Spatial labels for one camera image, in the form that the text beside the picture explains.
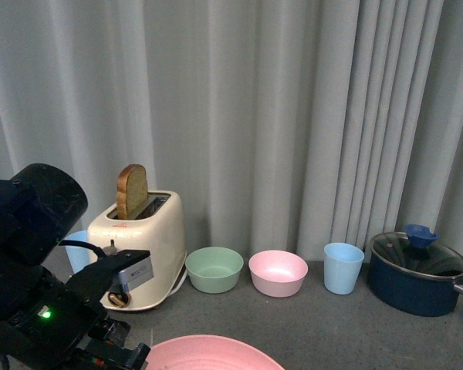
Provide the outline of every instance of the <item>toaster slot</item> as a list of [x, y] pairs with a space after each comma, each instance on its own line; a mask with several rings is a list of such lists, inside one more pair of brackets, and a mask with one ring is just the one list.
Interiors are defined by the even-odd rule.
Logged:
[[[128, 220], [144, 220], [153, 216], [160, 208], [163, 207], [170, 196], [170, 194], [166, 193], [149, 193], [146, 201], [144, 201], [131, 215], [129, 215]], [[118, 220], [117, 209], [109, 212], [107, 217], [111, 220]]]

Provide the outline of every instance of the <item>cable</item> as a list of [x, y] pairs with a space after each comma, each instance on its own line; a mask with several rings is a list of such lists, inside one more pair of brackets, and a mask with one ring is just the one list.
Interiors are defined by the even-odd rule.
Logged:
[[90, 251], [93, 251], [94, 254], [99, 259], [106, 257], [106, 254], [103, 251], [103, 249], [101, 249], [100, 247], [97, 247], [94, 244], [87, 243], [85, 241], [80, 241], [80, 240], [75, 240], [74, 241], [74, 240], [66, 240], [66, 239], [64, 239], [64, 240], [60, 241], [59, 245], [72, 245], [74, 247], [86, 248], [86, 249], [89, 249]]
[[0, 355], [0, 363], [2, 364], [2, 370], [10, 370], [10, 363], [8, 362], [7, 355]]
[[182, 277], [180, 281], [178, 282], [178, 285], [175, 288], [173, 288], [170, 291], [170, 293], [168, 293], [167, 297], [170, 297], [172, 294], [178, 292], [178, 290], [181, 288], [182, 284], [184, 283], [186, 277], [187, 277], [187, 269], [185, 269], [184, 273], [182, 274]]

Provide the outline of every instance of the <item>green bowl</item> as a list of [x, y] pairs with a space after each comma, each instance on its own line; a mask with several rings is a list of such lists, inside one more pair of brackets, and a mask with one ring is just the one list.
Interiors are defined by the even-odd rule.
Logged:
[[210, 294], [232, 289], [238, 282], [243, 266], [244, 259], [239, 253], [223, 247], [199, 249], [185, 260], [192, 285]]

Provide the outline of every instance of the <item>cooking pot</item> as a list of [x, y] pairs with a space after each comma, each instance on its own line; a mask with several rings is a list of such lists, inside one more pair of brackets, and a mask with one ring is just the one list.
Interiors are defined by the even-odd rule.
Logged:
[[453, 311], [463, 294], [463, 257], [419, 225], [370, 240], [367, 281], [383, 302], [419, 316]]

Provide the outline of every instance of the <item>lid handle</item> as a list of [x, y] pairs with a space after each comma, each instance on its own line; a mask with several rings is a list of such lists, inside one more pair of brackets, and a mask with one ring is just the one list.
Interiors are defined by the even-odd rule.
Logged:
[[407, 233], [411, 245], [421, 249], [427, 248], [439, 238], [439, 234], [431, 233], [427, 226], [422, 225], [409, 224], [404, 227], [404, 232]]

